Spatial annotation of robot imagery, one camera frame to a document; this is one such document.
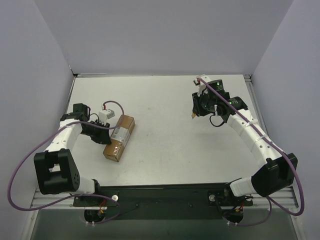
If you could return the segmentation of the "brown cardboard express box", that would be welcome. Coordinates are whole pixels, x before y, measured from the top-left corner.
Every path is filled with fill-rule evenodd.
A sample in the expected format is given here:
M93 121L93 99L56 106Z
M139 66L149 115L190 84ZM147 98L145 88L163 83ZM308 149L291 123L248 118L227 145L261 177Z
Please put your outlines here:
M110 135L111 144L105 146L103 155L108 160L119 162L135 127L135 119L124 115L116 125L117 128Z

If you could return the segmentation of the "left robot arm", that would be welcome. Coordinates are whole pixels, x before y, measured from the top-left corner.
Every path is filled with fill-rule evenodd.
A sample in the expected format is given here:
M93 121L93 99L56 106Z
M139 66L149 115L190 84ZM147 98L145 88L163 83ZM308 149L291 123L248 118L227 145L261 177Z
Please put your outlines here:
M115 113L103 109L95 121L90 121L91 109L83 103L73 105L70 113L60 118L59 133L44 152L36 153L33 161L39 190L43 195L61 193L85 194L84 199L92 206L101 203L103 194L97 190L98 182L81 177L72 156L72 149L79 135L85 135L101 145L111 144L107 120Z

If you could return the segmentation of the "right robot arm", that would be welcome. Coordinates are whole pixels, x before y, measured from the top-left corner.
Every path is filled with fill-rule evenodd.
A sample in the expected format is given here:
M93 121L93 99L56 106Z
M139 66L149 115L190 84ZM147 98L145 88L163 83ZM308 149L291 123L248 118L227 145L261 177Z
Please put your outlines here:
M293 184L293 171L298 160L292 153L284 153L262 130L246 103L238 96L230 97L222 80L211 80L207 75L194 81L198 91L192 94L193 117L219 116L235 130L253 154L258 171L232 181L230 191L235 197L258 194L267 197Z

